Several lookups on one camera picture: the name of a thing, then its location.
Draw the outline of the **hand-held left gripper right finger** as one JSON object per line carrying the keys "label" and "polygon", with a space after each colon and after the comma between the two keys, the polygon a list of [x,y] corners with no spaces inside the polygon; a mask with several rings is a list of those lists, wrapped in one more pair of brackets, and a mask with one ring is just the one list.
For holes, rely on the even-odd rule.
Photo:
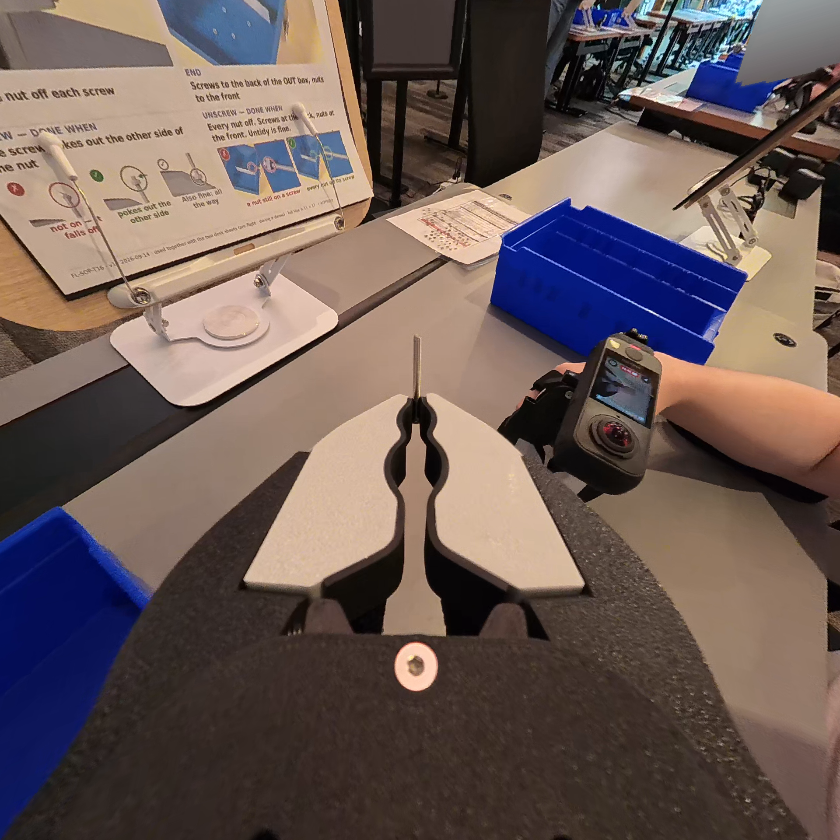
{"label": "hand-held left gripper right finger", "polygon": [[585,592],[585,580],[522,453],[441,395],[420,405],[426,445],[424,568],[447,634],[478,634],[495,607]]}

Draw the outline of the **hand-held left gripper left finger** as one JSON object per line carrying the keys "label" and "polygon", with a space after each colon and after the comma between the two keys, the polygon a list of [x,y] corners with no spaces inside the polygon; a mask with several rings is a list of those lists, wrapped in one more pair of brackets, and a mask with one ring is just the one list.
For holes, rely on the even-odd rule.
{"label": "hand-held left gripper left finger", "polygon": [[245,573],[245,588],[338,602],[358,634],[382,634],[403,578],[406,447],[413,399],[394,395],[315,444]]}

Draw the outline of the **blue plastic bin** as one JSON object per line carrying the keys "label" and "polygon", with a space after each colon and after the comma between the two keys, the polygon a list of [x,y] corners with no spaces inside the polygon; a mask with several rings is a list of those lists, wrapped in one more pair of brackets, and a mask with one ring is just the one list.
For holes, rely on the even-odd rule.
{"label": "blue plastic bin", "polygon": [[704,60],[695,71],[685,97],[741,112],[755,112],[770,98],[782,80],[743,85],[737,81],[744,54],[724,60]]}
{"label": "blue plastic bin", "polygon": [[2,541],[2,834],[76,739],[151,597],[61,507]]}
{"label": "blue plastic bin", "polygon": [[748,275],[713,255],[565,199],[501,237],[492,305],[587,356],[635,329],[704,364]]}

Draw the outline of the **person's right forearm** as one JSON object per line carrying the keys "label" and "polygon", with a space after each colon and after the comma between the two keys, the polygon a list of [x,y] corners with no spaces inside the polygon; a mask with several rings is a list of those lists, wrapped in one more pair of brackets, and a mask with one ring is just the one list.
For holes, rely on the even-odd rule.
{"label": "person's right forearm", "polygon": [[656,353],[658,411],[740,464],[839,495],[839,398],[778,377]]}

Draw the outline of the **dark board on white stand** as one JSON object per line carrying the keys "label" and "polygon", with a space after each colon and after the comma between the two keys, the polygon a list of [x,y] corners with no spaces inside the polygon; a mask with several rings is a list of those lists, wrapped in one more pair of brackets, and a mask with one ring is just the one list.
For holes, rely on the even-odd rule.
{"label": "dark board on white stand", "polygon": [[783,163],[783,143],[838,104],[839,82],[829,82],[816,97],[810,92],[803,96],[795,112],[730,163],[693,185],[674,206],[674,211],[699,207],[706,220],[706,226],[685,241],[686,246],[706,249],[726,265],[746,269],[749,279],[770,260],[770,253],[759,244],[754,220],[765,205],[771,184],[781,179],[780,198],[798,203],[825,182],[821,173],[803,164]]}

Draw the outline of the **laminated barcode sheet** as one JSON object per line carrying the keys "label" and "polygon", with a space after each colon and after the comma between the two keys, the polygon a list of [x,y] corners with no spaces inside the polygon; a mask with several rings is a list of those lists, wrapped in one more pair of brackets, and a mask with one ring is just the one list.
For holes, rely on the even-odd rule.
{"label": "laminated barcode sheet", "polygon": [[530,216],[504,198],[472,190],[386,220],[438,256],[471,267],[498,257],[503,235]]}

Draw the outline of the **wooden top work table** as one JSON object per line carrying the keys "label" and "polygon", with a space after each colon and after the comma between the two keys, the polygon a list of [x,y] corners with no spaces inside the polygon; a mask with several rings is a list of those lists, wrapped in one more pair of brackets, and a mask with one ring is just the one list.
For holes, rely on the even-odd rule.
{"label": "wooden top work table", "polygon": [[[686,92],[696,69],[682,70],[673,76],[630,88],[620,94],[631,107],[664,119],[678,119],[689,126],[704,126],[722,130],[757,142],[776,128],[779,113],[774,106],[765,104],[754,112],[718,106],[704,101],[690,100],[696,107],[689,110],[685,105]],[[818,157],[824,161],[835,161],[839,154],[839,132],[820,123],[814,134],[794,133],[780,142],[790,151]]]}

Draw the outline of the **black office chair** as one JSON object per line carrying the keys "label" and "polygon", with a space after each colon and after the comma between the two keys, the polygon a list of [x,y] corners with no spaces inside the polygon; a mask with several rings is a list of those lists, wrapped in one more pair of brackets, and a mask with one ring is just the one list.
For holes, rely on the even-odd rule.
{"label": "black office chair", "polygon": [[549,15],[549,1],[468,3],[468,183],[491,186],[539,159]]}

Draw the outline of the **far work table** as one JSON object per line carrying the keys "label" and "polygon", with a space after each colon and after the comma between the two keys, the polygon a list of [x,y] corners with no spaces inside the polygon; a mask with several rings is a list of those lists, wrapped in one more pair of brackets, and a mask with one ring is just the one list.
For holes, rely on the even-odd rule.
{"label": "far work table", "polygon": [[584,101],[608,98],[625,81],[642,49],[652,46],[662,21],[647,15],[629,26],[573,26],[570,48],[570,96]]}

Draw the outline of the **row of distant blue bins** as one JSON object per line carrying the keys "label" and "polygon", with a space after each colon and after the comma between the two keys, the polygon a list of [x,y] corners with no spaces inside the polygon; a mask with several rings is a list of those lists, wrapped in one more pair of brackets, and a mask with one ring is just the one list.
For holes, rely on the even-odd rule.
{"label": "row of distant blue bins", "polygon": [[634,19],[627,18],[620,7],[604,9],[600,7],[578,7],[575,11],[572,32],[593,35],[595,32],[617,32],[634,27]]}

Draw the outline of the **printed instruction sheet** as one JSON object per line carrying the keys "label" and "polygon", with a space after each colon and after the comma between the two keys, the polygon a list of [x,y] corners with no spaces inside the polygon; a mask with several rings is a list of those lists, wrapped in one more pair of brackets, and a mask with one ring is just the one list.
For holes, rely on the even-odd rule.
{"label": "printed instruction sheet", "polygon": [[372,198],[327,2],[2,2],[2,220],[66,299]]}

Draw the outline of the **black framed easel board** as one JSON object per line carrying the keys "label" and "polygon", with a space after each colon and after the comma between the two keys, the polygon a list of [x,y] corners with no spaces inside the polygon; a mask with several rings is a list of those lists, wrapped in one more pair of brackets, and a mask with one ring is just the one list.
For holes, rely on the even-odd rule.
{"label": "black framed easel board", "polygon": [[[402,203],[407,92],[410,81],[451,81],[463,55],[467,1],[361,1],[361,68],[371,172],[391,188],[389,207]],[[392,176],[382,178],[383,84],[393,81]]]}

